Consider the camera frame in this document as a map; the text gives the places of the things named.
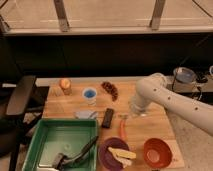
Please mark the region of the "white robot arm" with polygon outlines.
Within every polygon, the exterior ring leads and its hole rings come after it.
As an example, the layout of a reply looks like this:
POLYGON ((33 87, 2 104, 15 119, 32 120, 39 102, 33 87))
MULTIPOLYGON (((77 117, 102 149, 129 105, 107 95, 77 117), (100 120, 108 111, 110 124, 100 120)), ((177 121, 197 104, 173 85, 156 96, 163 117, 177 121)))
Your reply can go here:
POLYGON ((213 136, 213 106, 172 92, 167 88, 167 78, 161 73, 154 73, 136 82, 130 109, 141 114, 151 102, 165 107, 213 136))

